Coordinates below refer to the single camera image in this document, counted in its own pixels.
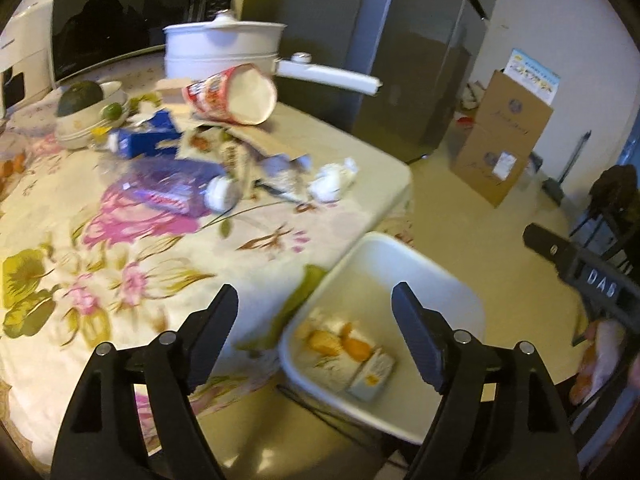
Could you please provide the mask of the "person's right hand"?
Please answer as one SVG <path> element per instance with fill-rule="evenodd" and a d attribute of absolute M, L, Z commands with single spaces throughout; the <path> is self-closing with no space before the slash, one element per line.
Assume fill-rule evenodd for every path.
<path fill-rule="evenodd" d="M 620 362 L 626 330 L 619 322 L 608 318 L 589 325 L 589 347 L 582 355 L 574 385 L 570 388 L 570 402 L 586 403 L 611 378 Z"/>

